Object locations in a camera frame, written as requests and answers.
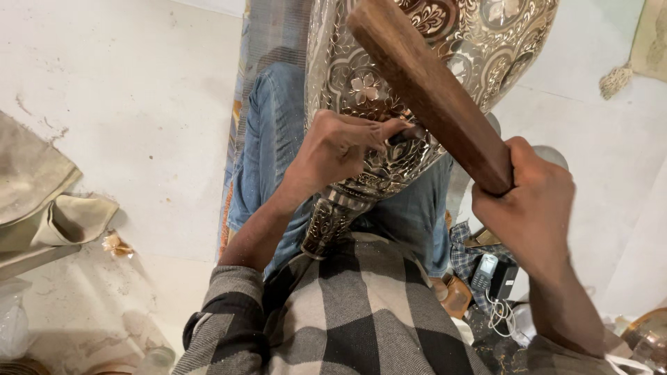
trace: tassel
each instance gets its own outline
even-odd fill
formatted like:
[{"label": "tassel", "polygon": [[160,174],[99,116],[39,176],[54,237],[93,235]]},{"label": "tassel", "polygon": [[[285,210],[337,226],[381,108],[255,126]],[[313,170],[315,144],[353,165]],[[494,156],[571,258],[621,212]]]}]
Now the tassel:
[{"label": "tassel", "polygon": [[600,94],[604,100],[611,99],[611,97],[621,91],[623,87],[626,87],[633,74],[632,66],[630,65],[630,62],[628,62],[621,67],[613,68],[609,74],[604,76],[600,80]]}]

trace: white cable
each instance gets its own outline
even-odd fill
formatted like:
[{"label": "white cable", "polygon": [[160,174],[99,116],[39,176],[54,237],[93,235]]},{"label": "white cable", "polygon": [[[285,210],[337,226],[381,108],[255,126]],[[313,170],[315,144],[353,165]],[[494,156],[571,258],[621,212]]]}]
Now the white cable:
[{"label": "white cable", "polygon": [[[486,290],[486,300],[489,301],[489,303],[491,303],[492,306],[491,319],[489,320],[489,328],[493,328],[497,334],[503,337],[510,337],[514,333],[514,328],[516,327],[516,319],[514,317],[514,312],[512,311],[510,304],[507,303],[506,300],[502,301],[496,300],[495,302],[491,301],[491,298],[489,298],[489,289]],[[503,320],[506,321],[507,329],[510,331],[510,334],[502,334],[496,328],[496,326]]]}]

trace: engraved brass vase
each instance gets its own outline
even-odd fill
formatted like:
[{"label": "engraved brass vase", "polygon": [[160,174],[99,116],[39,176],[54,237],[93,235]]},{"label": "engraved brass vase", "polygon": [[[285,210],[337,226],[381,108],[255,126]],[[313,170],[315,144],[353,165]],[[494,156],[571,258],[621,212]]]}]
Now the engraved brass vase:
[{"label": "engraved brass vase", "polygon": [[[540,54],[558,0],[395,0],[486,114]],[[313,0],[309,26],[305,130],[319,109],[419,125],[380,77],[345,25],[357,0]],[[356,217],[397,194],[445,154],[427,132],[366,153],[364,172],[318,194],[301,249],[324,259]]]}]

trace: right hand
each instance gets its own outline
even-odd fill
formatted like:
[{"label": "right hand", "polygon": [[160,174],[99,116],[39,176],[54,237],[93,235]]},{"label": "right hand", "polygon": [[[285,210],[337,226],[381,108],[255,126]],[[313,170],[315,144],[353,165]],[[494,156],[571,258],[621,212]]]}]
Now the right hand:
[{"label": "right hand", "polygon": [[478,184],[472,190],[475,216],[538,280],[557,278],[569,266],[567,245],[574,199],[572,175],[535,154],[522,137],[509,139],[515,188],[495,198]]}]

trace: hand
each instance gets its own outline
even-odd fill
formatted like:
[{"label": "hand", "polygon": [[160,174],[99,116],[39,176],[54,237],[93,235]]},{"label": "hand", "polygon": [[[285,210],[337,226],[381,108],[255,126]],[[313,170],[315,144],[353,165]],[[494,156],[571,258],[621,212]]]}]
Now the hand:
[{"label": "hand", "polygon": [[495,198],[476,184],[472,210],[531,277],[557,278],[557,273],[569,266],[572,175],[537,156],[524,138],[514,137],[506,143],[511,150],[516,187]]},{"label": "hand", "polygon": [[330,183],[359,175],[367,148],[386,153],[384,141],[410,127],[398,119],[382,123],[321,109],[280,186],[298,205]]}]

